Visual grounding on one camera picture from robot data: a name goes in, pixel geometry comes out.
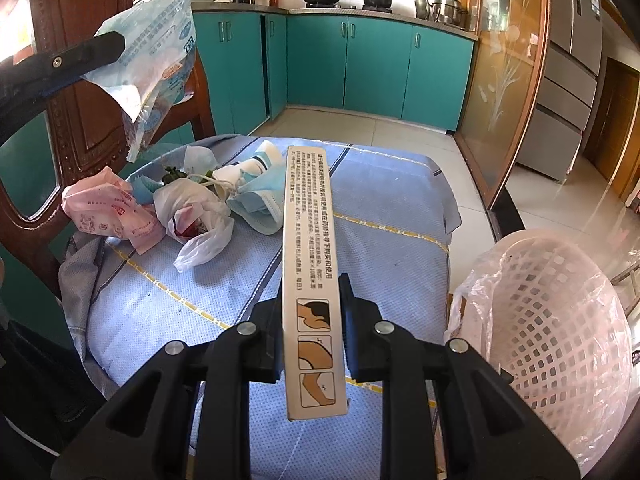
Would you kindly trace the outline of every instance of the illustration icon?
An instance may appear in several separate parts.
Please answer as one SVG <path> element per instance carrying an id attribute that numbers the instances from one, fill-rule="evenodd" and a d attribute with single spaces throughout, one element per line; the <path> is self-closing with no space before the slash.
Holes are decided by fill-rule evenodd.
<path id="1" fill-rule="evenodd" d="M 334 366 L 330 335 L 298 336 L 298 361 L 301 370 L 327 370 Z"/>
<path id="2" fill-rule="evenodd" d="M 327 300 L 297 300 L 299 332 L 329 332 L 329 302 Z"/>
<path id="3" fill-rule="evenodd" d="M 333 372 L 300 374 L 300 404 L 303 408 L 335 404 Z"/>

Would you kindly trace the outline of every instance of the teal cabinet door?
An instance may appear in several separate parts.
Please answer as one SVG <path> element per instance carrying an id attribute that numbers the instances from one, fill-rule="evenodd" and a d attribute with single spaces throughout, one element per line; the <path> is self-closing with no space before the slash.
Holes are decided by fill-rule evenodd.
<path id="1" fill-rule="evenodd" d="M 209 103 L 216 133 L 234 133 L 234 120 L 229 93 L 228 49 L 224 31 L 230 14 L 222 12 L 194 12 L 196 46 L 209 85 Z"/>
<path id="2" fill-rule="evenodd" d="M 269 108 L 273 120 L 287 105 L 287 17 L 267 14 L 266 25 Z"/>
<path id="3" fill-rule="evenodd" d="M 412 26 L 349 18 L 344 108 L 400 118 Z"/>
<path id="4" fill-rule="evenodd" d="M 234 128 L 236 134 L 248 135 L 267 119 L 260 14 L 231 13 L 225 19 L 225 37 L 228 57 L 220 61 L 227 63 L 230 76 Z"/>
<path id="5" fill-rule="evenodd" d="M 289 103 L 342 108 L 346 16 L 288 16 Z"/>
<path id="6" fill-rule="evenodd" d="M 473 47 L 471 40 L 414 26 L 404 120 L 458 128 Z"/>

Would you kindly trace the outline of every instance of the pot lid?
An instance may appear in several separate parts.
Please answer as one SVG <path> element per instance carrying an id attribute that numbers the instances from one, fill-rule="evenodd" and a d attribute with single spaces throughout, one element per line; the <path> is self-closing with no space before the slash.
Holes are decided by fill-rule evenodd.
<path id="1" fill-rule="evenodd" d="M 434 4 L 448 5 L 457 9 L 464 10 L 462 4 L 457 0 L 433 0 Z"/>

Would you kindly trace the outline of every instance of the white plastic basket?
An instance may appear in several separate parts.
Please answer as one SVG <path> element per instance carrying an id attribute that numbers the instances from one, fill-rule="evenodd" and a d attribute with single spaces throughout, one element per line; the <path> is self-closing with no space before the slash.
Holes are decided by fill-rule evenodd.
<path id="1" fill-rule="evenodd" d="M 616 437 L 630 387 L 629 326 L 607 277 L 560 235 L 519 231 L 482 255 L 455 291 L 446 340 L 454 336 L 514 376 L 583 475 Z"/>

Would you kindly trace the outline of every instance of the yellow stitching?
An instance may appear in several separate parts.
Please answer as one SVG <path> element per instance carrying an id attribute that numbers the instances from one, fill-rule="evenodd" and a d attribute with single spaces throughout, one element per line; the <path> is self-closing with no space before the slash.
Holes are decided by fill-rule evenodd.
<path id="1" fill-rule="evenodd" d="M 137 272 L 139 272 L 140 274 L 142 274 L 146 279 L 148 279 L 150 282 L 152 282 L 156 287 L 158 287 L 160 290 L 162 290 L 163 292 L 165 292 L 167 295 L 169 295 L 169 297 L 173 298 L 175 301 L 177 301 L 178 303 L 184 305 L 185 307 L 187 307 L 189 310 L 194 311 L 196 314 L 198 314 L 200 317 L 203 317 L 204 319 L 206 319 L 207 321 L 210 321 L 216 325 L 218 325 L 220 328 L 226 330 L 227 328 L 231 327 L 231 325 L 228 325 L 227 323 L 225 323 L 224 321 L 220 321 L 219 319 L 216 319 L 215 317 L 213 317 L 211 314 L 209 314 L 208 312 L 205 312 L 204 310 L 202 310 L 201 308 L 198 308 L 197 306 L 195 306 L 193 303 L 190 303 L 189 301 L 185 300 L 183 297 L 181 297 L 180 295 L 176 294 L 174 291 L 170 290 L 164 283 L 161 283 L 159 280 L 156 280 L 151 274 L 149 274 L 148 272 L 146 272 L 145 269 L 143 269 L 142 267 L 140 267 L 136 262 L 134 262 L 131 258 L 129 258 L 129 256 L 127 254 L 125 254 L 124 252 L 122 252 L 121 250 L 119 250 L 118 248 L 112 246 L 111 244 L 107 244 L 114 253 L 116 253 L 119 257 L 121 257 L 125 262 L 127 262 L 131 267 L 133 267 L 134 269 L 137 270 Z"/>
<path id="2" fill-rule="evenodd" d="M 323 144 L 328 144 L 330 146 L 339 146 L 341 148 L 346 146 L 346 144 L 335 144 L 334 142 L 326 142 L 325 140 L 320 140 L 319 142 L 322 142 Z M 419 166 L 424 166 L 428 170 L 433 171 L 433 168 L 430 168 L 428 164 L 425 164 L 424 162 L 419 162 L 418 160 L 405 158 L 404 156 L 390 155 L 389 153 L 374 152 L 373 150 L 364 150 L 363 148 L 356 148 L 355 146 L 351 146 L 349 150 L 355 150 L 356 152 L 363 152 L 363 153 L 371 153 L 372 155 L 382 155 L 388 158 L 394 158 L 395 160 L 402 160 L 403 162 L 411 162 L 412 164 L 418 164 Z"/>
<path id="3" fill-rule="evenodd" d="M 427 242 L 431 242 L 432 244 L 436 244 L 439 248 L 441 248 L 445 253 L 449 254 L 449 247 L 445 244 L 437 241 L 435 238 L 431 238 L 430 236 L 423 235 L 420 233 L 414 233 L 412 231 L 404 231 L 402 229 L 398 229 L 397 227 L 391 227 L 386 225 L 376 224 L 375 222 L 371 222 L 368 220 L 358 220 L 357 218 L 352 218 L 350 216 L 343 215 L 341 213 L 337 213 L 334 211 L 334 216 L 336 218 L 340 218 L 342 220 L 346 220 L 347 222 L 353 222 L 354 224 L 364 225 L 366 227 L 371 227 L 373 229 L 380 229 L 381 231 L 388 231 L 390 233 L 402 236 L 408 236 L 409 238 L 420 238 L 420 240 L 426 240 Z"/>
<path id="4" fill-rule="evenodd" d="M 178 296 L 178 294 L 176 294 L 172 290 L 169 290 L 165 285 L 160 283 L 158 280 L 155 280 L 155 279 L 152 280 L 151 274 L 146 272 L 146 270 L 144 270 L 142 267 L 140 267 L 138 264 L 136 264 L 133 260 L 131 260 L 129 258 L 129 256 L 127 256 L 124 252 L 122 252 L 118 248 L 112 246 L 111 244 L 107 244 L 107 245 L 113 250 L 114 253 L 116 253 L 119 257 L 121 257 L 131 267 L 133 267 L 138 272 L 140 272 L 146 279 L 148 279 L 149 281 L 152 281 L 155 286 L 158 286 L 159 288 L 161 288 L 165 293 L 167 293 L 169 296 L 174 298 L 174 300 L 178 301 L 178 303 L 183 304 L 189 310 L 192 310 L 196 314 L 199 314 L 200 317 L 203 317 L 207 321 L 210 321 L 210 322 L 218 325 L 220 328 L 223 328 L 224 330 L 226 330 L 227 328 L 230 328 L 230 325 L 226 324 L 223 321 L 220 321 L 219 319 L 214 318 L 208 312 L 204 312 L 202 309 L 198 308 L 193 303 L 190 303 L 189 301 L 185 300 L 184 298 L 181 298 L 180 296 Z M 349 384 L 352 384 L 353 386 L 358 386 L 359 388 L 364 388 L 366 390 L 370 390 L 370 391 L 375 392 L 377 394 L 381 394 L 382 393 L 382 387 L 378 386 L 377 384 L 357 383 L 356 381 L 354 381 L 353 379 L 351 379 L 350 377 L 347 377 L 347 376 L 345 376 L 344 379 Z M 430 408 L 435 408 L 436 407 L 436 403 L 433 402 L 432 400 L 430 400 L 429 401 L 429 406 L 430 406 Z"/>

